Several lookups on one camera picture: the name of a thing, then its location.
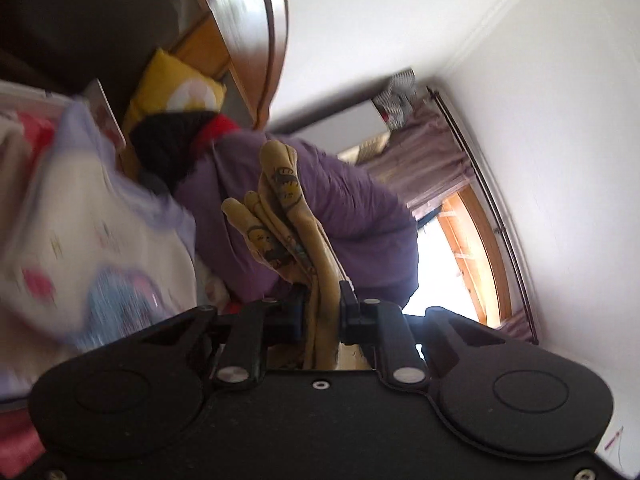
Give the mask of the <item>yellow printed cloth garment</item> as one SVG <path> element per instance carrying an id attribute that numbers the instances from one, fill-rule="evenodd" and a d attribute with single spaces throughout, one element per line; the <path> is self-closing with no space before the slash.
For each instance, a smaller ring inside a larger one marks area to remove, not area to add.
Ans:
<path id="1" fill-rule="evenodd" d="M 358 344 L 338 341 L 340 283 L 349 277 L 307 204 L 297 172 L 297 152 L 280 141 L 259 153 L 258 189 L 242 200 L 228 198 L 221 209 L 256 260 L 290 283 L 308 289 L 305 304 L 306 370 L 368 370 Z"/>

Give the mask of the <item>brown window curtain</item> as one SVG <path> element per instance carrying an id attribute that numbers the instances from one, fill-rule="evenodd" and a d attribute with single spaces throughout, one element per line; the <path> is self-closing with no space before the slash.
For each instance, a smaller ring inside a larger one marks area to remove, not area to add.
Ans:
<path id="1" fill-rule="evenodd" d="M 442 222 L 451 217 L 444 201 L 470 183 L 473 170 L 437 106 L 428 99 L 429 88 L 419 86 L 413 70 L 403 70 L 393 74 L 373 98 L 392 134 L 384 151 L 366 166 L 400 196 L 418 220 L 434 220 L 442 229 Z M 488 325 L 480 318 L 485 312 L 484 304 L 472 295 L 473 284 L 459 262 L 481 252 L 454 247 L 443 229 L 442 232 L 477 319 Z"/>

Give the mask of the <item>black curtain rod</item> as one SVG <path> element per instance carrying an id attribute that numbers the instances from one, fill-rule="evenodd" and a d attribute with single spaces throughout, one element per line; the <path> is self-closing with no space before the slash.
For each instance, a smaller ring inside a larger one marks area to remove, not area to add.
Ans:
<path id="1" fill-rule="evenodd" d="M 442 229 L 454 247 L 481 252 L 475 258 L 459 260 L 473 284 L 472 295 L 484 304 L 485 312 L 480 318 L 514 338 L 539 344 L 525 275 L 492 192 L 489 170 L 483 167 L 480 150 L 463 132 L 442 92 L 429 88 L 427 94 L 473 170 L 470 183 L 444 201 L 451 217 L 442 222 Z"/>

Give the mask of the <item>purple quilt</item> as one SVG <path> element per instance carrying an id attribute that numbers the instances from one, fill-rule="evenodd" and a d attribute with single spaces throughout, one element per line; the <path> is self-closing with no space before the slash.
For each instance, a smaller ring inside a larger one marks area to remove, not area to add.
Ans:
<path id="1" fill-rule="evenodd" d="M 221 210 L 227 198 L 242 200 L 256 190 L 259 152 L 271 138 L 269 133 L 239 130 L 214 141 L 174 193 L 195 221 L 196 253 L 243 304 L 288 291 L 287 282 L 250 254 Z M 366 170 L 292 136 L 280 140 L 297 152 L 307 204 L 357 296 L 408 304 L 419 286 L 419 252 L 416 220 L 407 206 Z"/>

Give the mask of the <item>yellow pillow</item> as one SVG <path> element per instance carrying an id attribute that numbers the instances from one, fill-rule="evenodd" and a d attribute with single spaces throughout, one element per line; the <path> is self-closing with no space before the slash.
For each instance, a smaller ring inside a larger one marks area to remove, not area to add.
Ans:
<path id="1" fill-rule="evenodd" d="M 127 141 L 119 155 L 122 172 L 131 180 L 137 179 L 140 164 L 130 134 L 145 117 L 167 112 L 220 112 L 226 93 L 227 88 L 221 82 L 158 48 L 145 67 L 122 120 L 122 133 Z"/>

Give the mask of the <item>wooden headboard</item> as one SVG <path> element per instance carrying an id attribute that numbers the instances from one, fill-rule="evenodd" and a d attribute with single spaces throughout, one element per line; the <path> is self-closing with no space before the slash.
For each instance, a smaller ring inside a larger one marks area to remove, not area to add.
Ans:
<path id="1" fill-rule="evenodd" d="M 288 45 L 288 0 L 198 0 L 195 24 L 171 54 L 227 85 L 247 125 L 264 128 Z"/>

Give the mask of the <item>white air conditioner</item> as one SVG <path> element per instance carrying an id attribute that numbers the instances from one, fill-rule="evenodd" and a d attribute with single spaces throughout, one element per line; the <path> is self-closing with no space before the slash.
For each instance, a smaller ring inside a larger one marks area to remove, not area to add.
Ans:
<path id="1" fill-rule="evenodd" d="M 306 126 L 272 126 L 267 130 L 296 148 L 305 144 L 351 165 L 365 164 L 381 154 L 392 134 L 372 100 Z"/>

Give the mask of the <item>red floral bed blanket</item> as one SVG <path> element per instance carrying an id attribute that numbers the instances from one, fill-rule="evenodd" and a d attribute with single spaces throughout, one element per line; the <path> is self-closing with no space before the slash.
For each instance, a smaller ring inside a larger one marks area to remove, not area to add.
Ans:
<path id="1" fill-rule="evenodd" d="M 1 414 L 0 470 L 13 479 L 44 453 L 44 447 L 26 408 Z"/>

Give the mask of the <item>white floral padded jacket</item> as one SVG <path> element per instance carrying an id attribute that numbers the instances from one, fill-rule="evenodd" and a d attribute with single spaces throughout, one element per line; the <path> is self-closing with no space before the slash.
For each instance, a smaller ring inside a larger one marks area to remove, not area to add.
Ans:
<path id="1" fill-rule="evenodd" d="M 196 304 L 195 223 L 124 177 L 88 105 L 62 111 L 1 254 L 1 399 Z"/>

